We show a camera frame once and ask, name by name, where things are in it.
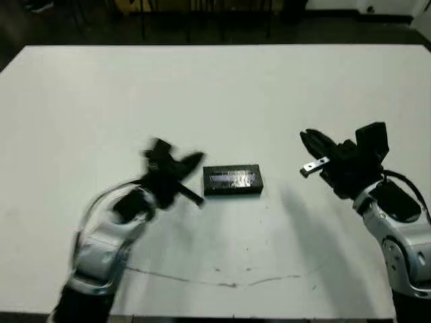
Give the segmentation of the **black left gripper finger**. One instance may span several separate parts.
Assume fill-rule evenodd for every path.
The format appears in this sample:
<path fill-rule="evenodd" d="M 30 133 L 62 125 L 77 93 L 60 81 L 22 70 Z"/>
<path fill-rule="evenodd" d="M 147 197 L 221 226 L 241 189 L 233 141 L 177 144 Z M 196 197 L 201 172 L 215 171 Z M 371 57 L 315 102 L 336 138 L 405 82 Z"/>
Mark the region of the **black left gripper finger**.
<path fill-rule="evenodd" d="M 176 177 L 187 178 L 201 163 L 200 159 L 182 159 L 176 162 Z"/>
<path fill-rule="evenodd" d="M 176 171 L 194 171 L 204 160 L 204 152 L 193 152 L 177 160 L 174 169 Z"/>

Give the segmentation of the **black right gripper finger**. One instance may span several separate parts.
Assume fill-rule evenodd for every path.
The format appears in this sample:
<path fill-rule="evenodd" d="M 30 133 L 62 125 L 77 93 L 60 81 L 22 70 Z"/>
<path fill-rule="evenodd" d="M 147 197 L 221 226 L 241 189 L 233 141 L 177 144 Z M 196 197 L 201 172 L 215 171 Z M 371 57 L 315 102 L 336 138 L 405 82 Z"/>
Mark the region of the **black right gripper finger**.
<path fill-rule="evenodd" d="M 314 158 L 327 156 L 333 147 L 333 140 L 321 132 L 300 132 L 300 138 Z"/>
<path fill-rule="evenodd" d="M 316 129 L 304 131 L 304 145 L 309 151 L 326 151 L 337 146 L 331 138 Z"/>

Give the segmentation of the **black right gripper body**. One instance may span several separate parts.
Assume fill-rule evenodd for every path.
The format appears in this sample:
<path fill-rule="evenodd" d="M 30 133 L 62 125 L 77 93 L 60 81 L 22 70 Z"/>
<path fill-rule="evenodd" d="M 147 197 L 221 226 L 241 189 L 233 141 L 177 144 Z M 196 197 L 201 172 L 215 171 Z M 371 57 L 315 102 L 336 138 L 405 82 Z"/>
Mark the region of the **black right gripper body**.
<path fill-rule="evenodd" d="M 318 172 L 339 198 L 355 199 L 365 188 L 382 179 L 382 166 L 350 139 L 336 144 L 327 156 L 303 165 L 300 173 L 307 178 Z"/>

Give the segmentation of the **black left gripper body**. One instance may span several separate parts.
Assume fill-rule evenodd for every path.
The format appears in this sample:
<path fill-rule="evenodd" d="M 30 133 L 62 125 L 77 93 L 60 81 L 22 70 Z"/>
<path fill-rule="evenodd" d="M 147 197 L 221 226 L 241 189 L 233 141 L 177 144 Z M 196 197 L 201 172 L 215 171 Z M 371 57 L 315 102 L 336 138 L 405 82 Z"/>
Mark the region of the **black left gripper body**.
<path fill-rule="evenodd" d="M 140 185 L 155 196 L 158 208 L 171 207 L 178 194 L 182 194 L 198 207 L 203 206 L 204 198 L 183 184 L 189 176 L 187 178 L 176 177 L 174 167 L 177 160 L 170 153 L 145 150 L 143 155 L 147 160 L 147 173 L 141 178 Z"/>

